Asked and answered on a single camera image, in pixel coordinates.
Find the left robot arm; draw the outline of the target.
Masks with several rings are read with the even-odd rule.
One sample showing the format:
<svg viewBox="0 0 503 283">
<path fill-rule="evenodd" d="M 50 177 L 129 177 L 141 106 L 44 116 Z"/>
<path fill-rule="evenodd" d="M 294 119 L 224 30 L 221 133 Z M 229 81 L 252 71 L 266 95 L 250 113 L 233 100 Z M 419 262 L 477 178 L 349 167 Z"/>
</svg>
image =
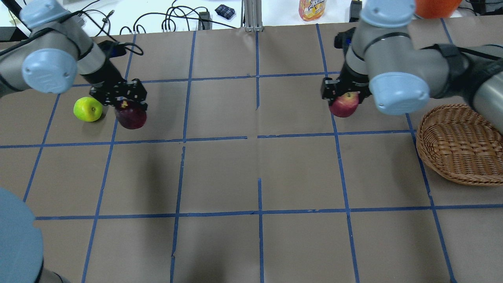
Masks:
<svg viewBox="0 0 503 283">
<path fill-rule="evenodd" d="M 22 42 L 1 51 L 1 96 L 34 89 L 62 94 L 81 75 L 90 83 L 90 96 L 99 106 L 112 106 L 126 129 L 146 122 L 147 92 L 139 79 L 128 81 L 110 61 L 131 42 L 110 37 L 102 43 L 83 31 L 78 12 L 71 13 L 55 0 L 34 0 L 20 10 L 19 18 L 31 31 Z M 66 283 L 44 267 L 43 238 L 34 227 L 35 216 L 22 199 L 1 189 L 1 282 Z"/>
</svg>

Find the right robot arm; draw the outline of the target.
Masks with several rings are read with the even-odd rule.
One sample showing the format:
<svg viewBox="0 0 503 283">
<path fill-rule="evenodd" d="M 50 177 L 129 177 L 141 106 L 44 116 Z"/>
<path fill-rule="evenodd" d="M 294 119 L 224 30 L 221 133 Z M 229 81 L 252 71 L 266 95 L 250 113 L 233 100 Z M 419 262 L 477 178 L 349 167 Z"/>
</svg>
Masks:
<svg viewBox="0 0 503 283">
<path fill-rule="evenodd" d="M 414 12 L 413 0 L 368 0 L 357 27 L 336 37 L 345 61 L 337 79 L 322 80 L 321 98 L 332 106 L 348 92 L 358 93 L 358 104 L 372 95 L 380 112 L 404 115 L 431 98 L 460 96 L 502 131 L 502 45 L 417 50 L 408 32 Z"/>
</svg>

